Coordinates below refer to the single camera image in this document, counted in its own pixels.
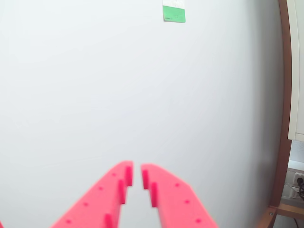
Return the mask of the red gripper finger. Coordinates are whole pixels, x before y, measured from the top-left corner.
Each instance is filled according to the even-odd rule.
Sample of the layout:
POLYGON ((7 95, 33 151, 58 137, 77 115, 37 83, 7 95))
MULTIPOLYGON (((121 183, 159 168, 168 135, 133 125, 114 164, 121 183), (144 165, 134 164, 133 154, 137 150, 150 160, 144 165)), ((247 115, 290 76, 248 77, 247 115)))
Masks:
POLYGON ((127 188, 133 182, 133 162, 122 161, 95 183, 53 228, 116 228, 127 188))
POLYGON ((141 172, 163 228, 217 227, 189 184, 155 164, 143 164, 141 172))

